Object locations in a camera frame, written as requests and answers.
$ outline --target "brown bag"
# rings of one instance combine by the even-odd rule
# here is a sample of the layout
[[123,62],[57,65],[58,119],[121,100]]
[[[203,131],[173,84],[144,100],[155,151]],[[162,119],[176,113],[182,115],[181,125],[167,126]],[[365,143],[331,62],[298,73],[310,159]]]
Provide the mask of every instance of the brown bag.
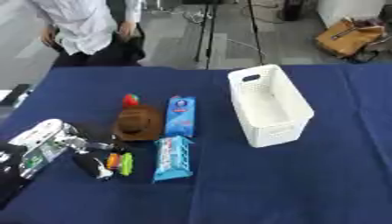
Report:
[[384,33],[384,27],[371,21],[344,18],[319,35],[318,44],[339,58],[354,56],[363,46],[374,42]]

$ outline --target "wipes package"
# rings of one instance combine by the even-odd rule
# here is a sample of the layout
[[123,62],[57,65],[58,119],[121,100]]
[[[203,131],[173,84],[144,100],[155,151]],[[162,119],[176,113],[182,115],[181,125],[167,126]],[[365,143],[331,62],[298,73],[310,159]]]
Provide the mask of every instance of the wipes package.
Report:
[[169,101],[164,129],[168,137],[192,137],[196,99],[194,97],[174,96]]
[[166,137],[157,141],[158,157],[154,182],[193,175],[189,167],[189,144],[191,143],[182,136]]

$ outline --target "white plastic basket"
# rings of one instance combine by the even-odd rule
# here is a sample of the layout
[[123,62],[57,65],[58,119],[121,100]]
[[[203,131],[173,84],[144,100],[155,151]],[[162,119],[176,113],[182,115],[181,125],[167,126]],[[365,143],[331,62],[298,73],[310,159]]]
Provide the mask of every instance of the white plastic basket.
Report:
[[228,75],[231,98],[245,136],[253,147],[299,139],[314,111],[276,65]]

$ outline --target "brown cowboy hat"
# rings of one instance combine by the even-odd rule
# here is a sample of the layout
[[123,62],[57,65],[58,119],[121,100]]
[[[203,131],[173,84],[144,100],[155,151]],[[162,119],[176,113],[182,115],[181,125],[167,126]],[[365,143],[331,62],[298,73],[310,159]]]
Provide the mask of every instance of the brown cowboy hat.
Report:
[[123,141],[158,140],[163,119],[155,108],[136,105],[123,110],[117,118],[114,133]]

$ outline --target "tripod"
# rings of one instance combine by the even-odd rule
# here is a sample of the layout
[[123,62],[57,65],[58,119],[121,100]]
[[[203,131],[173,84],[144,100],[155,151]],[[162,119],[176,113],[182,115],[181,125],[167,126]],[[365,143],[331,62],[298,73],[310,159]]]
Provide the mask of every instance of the tripod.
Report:
[[[208,37],[208,46],[206,49],[206,70],[209,69],[210,67],[210,62],[211,62],[211,56],[212,56],[212,50],[213,50],[213,45],[214,45],[214,32],[215,32],[215,19],[216,15],[218,12],[218,7],[219,7],[219,1],[220,0],[207,0],[206,6],[204,9],[204,17],[203,21],[201,22],[201,31],[200,31],[200,37],[199,37],[199,44],[198,44],[198,49],[196,52],[196,57],[194,60],[196,62],[200,61],[200,52],[201,52],[201,46],[203,44],[203,39],[204,39],[204,33],[206,31],[206,25],[207,25],[207,18],[208,18],[208,12],[210,10],[210,2],[213,2],[213,15],[212,15],[212,20],[211,20],[211,27],[210,27],[210,33]],[[262,56],[262,49],[260,46],[260,40],[259,40],[259,34],[258,34],[258,27],[256,24],[256,19],[255,19],[255,13],[253,11],[253,5],[252,5],[252,0],[247,0],[248,1],[248,7],[249,7],[249,13],[250,13],[250,20],[252,23],[252,29],[253,33],[255,34],[255,42],[257,45],[257,51],[260,59],[260,63],[263,64],[263,56]]]

